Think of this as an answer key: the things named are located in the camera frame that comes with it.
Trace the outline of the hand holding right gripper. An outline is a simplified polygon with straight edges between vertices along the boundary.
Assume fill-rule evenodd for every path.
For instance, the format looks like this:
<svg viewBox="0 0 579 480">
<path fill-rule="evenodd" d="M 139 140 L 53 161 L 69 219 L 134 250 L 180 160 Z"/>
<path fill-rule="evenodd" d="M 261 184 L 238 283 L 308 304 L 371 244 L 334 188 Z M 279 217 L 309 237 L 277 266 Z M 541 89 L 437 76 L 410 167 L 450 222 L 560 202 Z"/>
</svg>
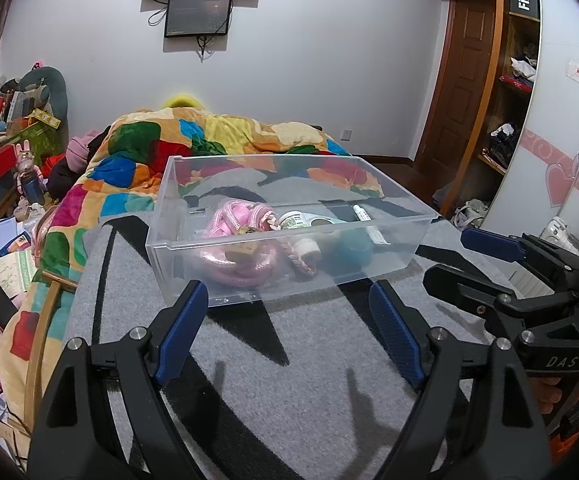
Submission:
<svg viewBox="0 0 579 480">
<path fill-rule="evenodd" d="M 542 414 L 551 414 L 556 404 L 562 399 L 562 390 L 559 388 L 559 378 L 532 377 L 530 387 L 535 396 Z"/>
</svg>

